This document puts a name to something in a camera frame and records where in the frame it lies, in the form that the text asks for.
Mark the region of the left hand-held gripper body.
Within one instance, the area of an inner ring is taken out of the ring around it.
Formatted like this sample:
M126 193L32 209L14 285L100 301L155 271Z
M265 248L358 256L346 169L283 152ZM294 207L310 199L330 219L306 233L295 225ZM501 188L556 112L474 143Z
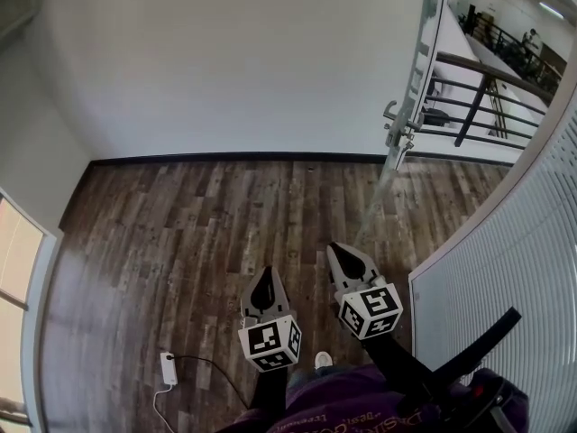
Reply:
M288 368L299 360L302 332L292 315L241 328L245 359L260 373Z

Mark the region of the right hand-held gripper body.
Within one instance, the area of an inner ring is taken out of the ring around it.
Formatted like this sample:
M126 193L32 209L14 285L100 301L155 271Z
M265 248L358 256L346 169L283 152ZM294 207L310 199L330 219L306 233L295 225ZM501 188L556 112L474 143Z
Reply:
M378 276L367 286L345 293L337 317L355 337L365 340L392 332L402 312L395 285Z

